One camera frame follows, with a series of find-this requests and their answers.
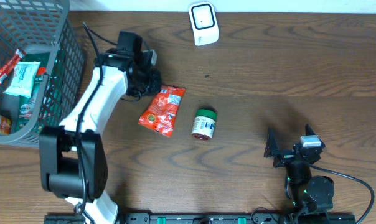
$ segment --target white rectangular device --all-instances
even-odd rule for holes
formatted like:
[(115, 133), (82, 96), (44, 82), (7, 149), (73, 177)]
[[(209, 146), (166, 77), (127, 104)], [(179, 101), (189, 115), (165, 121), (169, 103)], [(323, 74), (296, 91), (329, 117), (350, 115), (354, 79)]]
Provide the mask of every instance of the white rectangular device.
[(196, 46), (211, 44), (219, 39), (219, 25), (210, 2), (191, 5), (189, 17)]

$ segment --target green lid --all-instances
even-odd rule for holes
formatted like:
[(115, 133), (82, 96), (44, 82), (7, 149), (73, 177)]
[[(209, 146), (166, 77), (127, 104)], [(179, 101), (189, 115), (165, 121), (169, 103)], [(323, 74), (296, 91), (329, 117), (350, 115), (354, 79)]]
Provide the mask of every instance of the green lid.
[(217, 119), (217, 114), (214, 113), (213, 111), (207, 110), (207, 109), (199, 109), (196, 112), (196, 116), (205, 116), (205, 117), (208, 117), (208, 118), (212, 118), (214, 121)]

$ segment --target orange package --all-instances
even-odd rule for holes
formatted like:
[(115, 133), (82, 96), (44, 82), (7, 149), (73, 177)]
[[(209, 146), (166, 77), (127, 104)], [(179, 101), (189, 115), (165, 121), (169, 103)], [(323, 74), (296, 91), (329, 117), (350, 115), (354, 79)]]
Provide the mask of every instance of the orange package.
[(138, 124), (171, 137), (176, 114), (186, 89), (162, 86), (149, 108), (139, 118)]

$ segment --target bottle label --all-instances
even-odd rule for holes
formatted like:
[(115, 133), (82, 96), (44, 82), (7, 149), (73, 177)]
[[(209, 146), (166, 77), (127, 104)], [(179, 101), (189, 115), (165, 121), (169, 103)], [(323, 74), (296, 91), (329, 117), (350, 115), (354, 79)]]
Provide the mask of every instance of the bottle label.
[(215, 121), (212, 118), (197, 116), (192, 128), (192, 134), (203, 134), (213, 138), (214, 127)]

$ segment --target wood grain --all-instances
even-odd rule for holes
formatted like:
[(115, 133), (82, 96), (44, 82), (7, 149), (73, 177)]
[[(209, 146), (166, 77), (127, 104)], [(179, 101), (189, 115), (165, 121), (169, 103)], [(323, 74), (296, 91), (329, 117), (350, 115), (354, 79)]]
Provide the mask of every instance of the wood grain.
[[(310, 124), (326, 143), (317, 165), (367, 181), (376, 194), (376, 15), (218, 13), (220, 38), (194, 46), (187, 13), (71, 12), (87, 55), (85, 21), (104, 37), (141, 35), (158, 53), (167, 85), (187, 88), (171, 138), (138, 126), (150, 103), (121, 101), (103, 143), (106, 186), (124, 208), (152, 212), (251, 212), (290, 206), (284, 169), (263, 158), (267, 127), (290, 148)], [(110, 47), (97, 40), (101, 51)], [(214, 139), (192, 139), (195, 111), (218, 113)], [(314, 175), (325, 175), (313, 171)], [(335, 182), (334, 211), (361, 216), (369, 192)], [(72, 206), (40, 186), (38, 149), (0, 146), (0, 223), (42, 223)], [(376, 201), (364, 223), (376, 223)]]

